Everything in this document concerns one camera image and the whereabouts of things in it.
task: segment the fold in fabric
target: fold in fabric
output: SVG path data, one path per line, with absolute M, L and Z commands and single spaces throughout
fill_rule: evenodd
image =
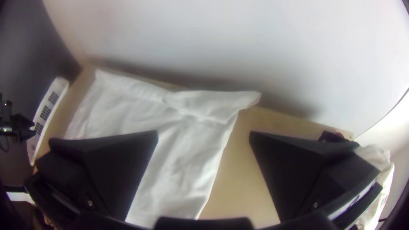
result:
M 359 147 L 355 150 L 355 153 L 380 171 L 376 182 L 382 186 L 382 191 L 368 210 L 365 211 L 355 223 L 358 229 L 372 230 L 378 225 L 379 217 L 385 207 L 392 186 L 392 177 L 395 166 L 391 162 L 390 151 L 380 149 L 376 145 Z
M 158 144 L 125 221 L 152 228 L 160 216 L 198 218 L 238 111 L 258 103 L 260 94 L 171 92 L 101 70 L 95 78 L 65 138 L 158 131 Z

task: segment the wooden table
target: wooden table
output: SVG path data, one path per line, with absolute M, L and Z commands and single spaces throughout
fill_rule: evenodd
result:
M 130 78 L 178 91 L 183 87 L 158 82 L 118 71 L 104 69 Z M 49 151 L 48 139 L 65 135 L 66 129 L 95 77 L 95 66 L 87 65 L 70 86 L 44 132 L 37 158 Z M 326 130 L 340 132 L 352 140 L 350 132 L 305 121 L 289 115 L 253 106 L 239 112 L 230 139 L 224 149 L 216 180 L 200 219 L 248 217 L 255 228 L 280 223 L 264 178 L 248 142 L 251 130 L 317 140 Z

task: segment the white fabric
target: white fabric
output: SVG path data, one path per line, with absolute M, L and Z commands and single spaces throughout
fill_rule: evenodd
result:
M 126 218 L 152 228 L 160 216 L 199 217 L 238 111 L 259 98 L 257 92 L 170 92 L 97 70 L 65 137 L 158 131 L 158 144 Z
M 376 228 L 379 217 L 385 207 L 386 199 L 388 198 L 392 185 L 392 176 L 395 166 L 391 163 L 391 153 L 389 150 L 379 149 L 375 145 L 359 147 L 355 150 L 355 153 L 380 170 L 380 175 L 376 182 L 379 183 L 383 189 L 369 209 L 364 212 L 355 223 L 358 229 L 373 230 Z

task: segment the white wall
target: white wall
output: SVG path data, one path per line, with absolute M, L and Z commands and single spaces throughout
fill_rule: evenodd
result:
M 356 136 L 409 87 L 401 0 L 44 1 L 89 55 L 259 90 Z

